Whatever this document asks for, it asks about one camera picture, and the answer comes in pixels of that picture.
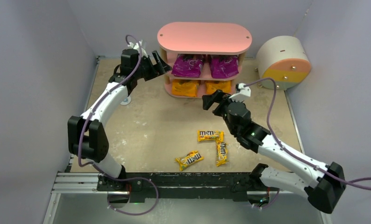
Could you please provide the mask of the yellow m&m bag vertical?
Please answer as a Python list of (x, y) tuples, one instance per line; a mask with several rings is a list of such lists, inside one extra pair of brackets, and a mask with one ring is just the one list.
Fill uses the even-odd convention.
[(227, 144), (223, 141), (216, 141), (216, 166), (219, 167), (228, 162)]

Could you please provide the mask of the purple grape candy bag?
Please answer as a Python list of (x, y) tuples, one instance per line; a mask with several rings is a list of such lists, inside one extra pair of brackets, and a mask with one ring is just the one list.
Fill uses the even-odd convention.
[(204, 62), (204, 55), (178, 54), (171, 73), (176, 77), (197, 78), (201, 75)]
[(225, 79), (239, 73), (239, 60), (237, 55), (211, 55), (209, 67), (212, 78)]

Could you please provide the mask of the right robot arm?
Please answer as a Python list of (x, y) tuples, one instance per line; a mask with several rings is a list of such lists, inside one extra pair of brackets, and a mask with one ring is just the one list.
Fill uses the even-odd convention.
[(266, 187), (283, 189), (305, 197), (317, 210), (326, 214), (334, 211), (346, 189), (344, 171), (336, 162), (326, 164), (312, 159), (277, 139), (272, 132), (251, 119), (245, 103), (236, 102), (222, 91), (202, 97), (203, 109), (214, 103), (215, 116), (222, 117), (229, 132), (245, 149), (275, 160), (288, 169), (277, 171), (266, 164), (258, 164), (253, 175)]

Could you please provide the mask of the large orange gummy candy bag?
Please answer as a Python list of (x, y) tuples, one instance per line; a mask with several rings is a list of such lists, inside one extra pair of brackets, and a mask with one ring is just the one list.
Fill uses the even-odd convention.
[(171, 92), (176, 96), (197, 97), (199, 86), (199, 80), (174, 79)]

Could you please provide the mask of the yellow m&m bag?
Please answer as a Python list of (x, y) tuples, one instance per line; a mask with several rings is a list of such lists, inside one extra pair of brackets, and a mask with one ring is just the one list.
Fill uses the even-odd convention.
[(189, 166), (204, 159), (205, 158), (199, 153), (199, 151), (191, 151), (183, 157), (175, 158), (175, 161), (179, 165), (179, 170), (183, 171), (184, 169), (187, 169)]
[(201, 141), (224, 141), (224, 132), (217, 130), (199, 130), (198, 131), (198, 142)]

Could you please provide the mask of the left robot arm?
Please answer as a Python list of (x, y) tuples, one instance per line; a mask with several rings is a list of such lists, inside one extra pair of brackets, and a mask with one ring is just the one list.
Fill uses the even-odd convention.
[(126, 177), (126, 169), (109, 154), (105, 126), (115, 109), (130, 97), (138, 80), (149, 81), (172, 70), (156, 51), (152, 55), (154, 61), (140, 50), (123, 50), (121, 63), (115, 67), (103, 93), (81, 115), (68, 119), (68, 149), (77, 156), (80, 167), (92, 165), (112, 181), (132, 180)]

